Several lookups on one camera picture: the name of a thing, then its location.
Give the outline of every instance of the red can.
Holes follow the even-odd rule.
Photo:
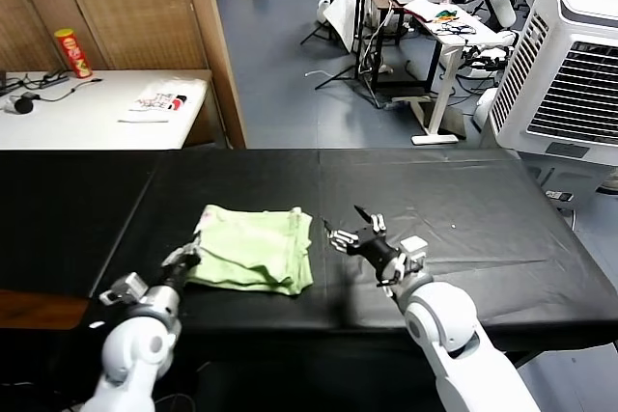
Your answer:
[[[54,36],[60,43],[67,58],[69,58],[70,67],[75,73],[75,76],[80,79],[92,76],[93,71],[90,69],[90,65],[88,65],[86,54],[79,46],[79,43],[77,43],[73,30],[59,29],[54,33]]]

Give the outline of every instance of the floor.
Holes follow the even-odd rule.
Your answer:
[[[409,137],[421,129],[408,109],[378,110],[343,82],[314,91],[325,76],[304,77],[316,69],[336,73],[351,63],[343,49],[326,42],[299,45],[314,27],[318,1],[218,0],[249,147],[412,148]],[[402,65],[410,58],[422,75],[433,47],[423,38],[404,40],[399,49],[387,47],[385,62]],[[438,86],[436,78],[434,90]],[[459,87],[456,94],[465,96]],[[457,106],[470,113],[474,100]],[[470,148],[479,136],[467,119],[468,138],[458,146]],[[617,219],[618,199],[597,194],[577,212],[576,234],[618,288]],[[618,404],[613,345],[545,353],[520,373],[544,412],[605,412]]]

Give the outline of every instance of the black table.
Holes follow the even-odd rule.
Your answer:
[[[161,156],[0,151],[0,288],[90,297]]]
[[[183,336],[197,335],[193,340],[218,353],[337,340],[411,345],[373,269],[325,243],[319,218],[354,230],[361,225],[354,204],[382,212],[393,242],[411,234],[426,239],[428,269],[472,296],[498,348],[584,348],[618,338],[613,286],[505,151],[166,152],[97,291],[131,270],[152,279],[167,254],[190,239],[206,204],[301,206],[314,217],[315,284],[299,297],[188,286]],[[91,317],[100,317],[98,309]]]

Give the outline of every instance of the white table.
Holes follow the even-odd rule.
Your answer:
[[[44,73],[28,75],[37,79]],[[8,74],[23,76],[23,72]],[[82,86],[60,101],[35,100],[34,110],[29,114],[17,115],[0,109],[0,150],[181,149],[203,106],[210,76],[211,72],[204,69],[95,71],[92,77],[100,77],[102,82]],[[196,90],[195,96],[187,96],[182,111],[168,123],[118,122],[149,84],[173,77],[203,79],[205,85]],[[52,99],[85,80],[71,77],[67,82],[31,92]],[[9,96],[25,92],[28,90],[21,88]],[[9,96],[0,97],[3,107]]]
[[[414,101],[413,98],[408,98],[410,100],[412,112],[420,122],[426,134],[412,136],[411,140],[414,145],[453,144],[459,141],[455,135],[440,135],[437,132],[440,128],[446,105],[448,104],[451,88],[455,84],[457,69],[462,62],[464,47],[472,45],[487,45],[493,47],[502,44],[502,39],[494,31],[462,8],[451,5],[448,7],[448,10],[457,10],[458,22],[472,26],[476,34],[441,36],[438,31],[442,28],[442,24],[425,23],[419,20],[423,27],[435,37],[435,40],[442,44],[441,53],[445,57],[444,63],[446,63],[446,69],[442,76],[442,85],[435,100],[434,112],[432,113],[429,125],[424,124],[425,113],[421,104],[418,101]]]

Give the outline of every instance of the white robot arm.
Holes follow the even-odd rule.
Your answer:
[[[100,296],[104,304],[125,303],[128,310],[105,340],[103,374],[82,412],[155,412],[153,387],[172,365],[186,275],[199,261],[195,242],[190,243],[163,262],[155,286],[148,288],[133,272]]]
[[[539,412],[511,362],[493,347],[461,288],[434,282],[423,270],[427,242],[413,236],[401,248],[386,243],[381,214],[355,206],[369,226],[336,231],[324,221],[331,245],[360,255],[376,269],[379,287],[402,312],[411,337],[423,349],[447,412]]]

